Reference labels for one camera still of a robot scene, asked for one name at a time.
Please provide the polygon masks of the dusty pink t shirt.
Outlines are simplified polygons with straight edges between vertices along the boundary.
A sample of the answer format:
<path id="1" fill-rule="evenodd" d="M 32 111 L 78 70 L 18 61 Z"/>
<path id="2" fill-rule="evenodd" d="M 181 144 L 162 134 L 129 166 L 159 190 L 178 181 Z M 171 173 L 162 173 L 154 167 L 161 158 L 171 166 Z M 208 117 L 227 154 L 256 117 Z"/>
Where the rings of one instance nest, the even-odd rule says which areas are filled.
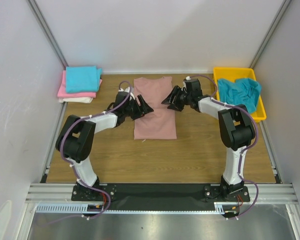
<path id="1" fill-rule="evenodd" d="M 175 140 L 177 139 L 175 111 L 168 109 L 162 101 L 173 90 L 172 77 L 159 79 L 144 77 L 133 80 L 135 96 L 141 95 L 153 112 L 134 121 L 135 140 Z"/>

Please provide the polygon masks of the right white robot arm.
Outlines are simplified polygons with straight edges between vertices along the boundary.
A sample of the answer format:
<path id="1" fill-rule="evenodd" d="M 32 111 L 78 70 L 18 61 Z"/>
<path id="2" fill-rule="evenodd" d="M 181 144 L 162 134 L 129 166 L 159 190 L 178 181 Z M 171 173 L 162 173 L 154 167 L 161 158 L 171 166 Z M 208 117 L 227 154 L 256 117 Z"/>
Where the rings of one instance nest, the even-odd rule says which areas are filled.
<path id="1" fill-rule="evenodd" d="M 187 77 L 183 87 L 174 86 L 170 94 L 161 102 L 170 110 L 181 112 L 190 106 L 199 113 L 208 114 L 218 120 L 221 141 L 226 147 L 225 169 L 221 176 L 218 193 L 209 199 L 223 198 L 232 201 L 245 184 L 244 162 L 252 140 L 257 139 L 256 123 L 246 107 L 220 102 L 203 94 L 198 79 Z"/>

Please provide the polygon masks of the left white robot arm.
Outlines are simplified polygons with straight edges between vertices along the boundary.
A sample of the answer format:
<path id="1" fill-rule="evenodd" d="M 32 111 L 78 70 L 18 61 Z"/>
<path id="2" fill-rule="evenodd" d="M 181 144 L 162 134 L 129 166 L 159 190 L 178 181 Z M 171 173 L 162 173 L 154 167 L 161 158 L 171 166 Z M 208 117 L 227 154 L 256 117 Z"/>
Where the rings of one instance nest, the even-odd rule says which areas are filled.
<path id="1" fill-rule="evenodd" d="M 120 126 L 127 117 L 134 121 L 152 112 L 154 109 L 142 95 L 119 91 L 115 101 L 105 111 L 83 117 L 72 114 L 66 119 L 55 148 L 61 158 L 69 163 L 87 199 L 95 200 L 100 195 L 99 178 L 90 161 L 95 134 Z"/>

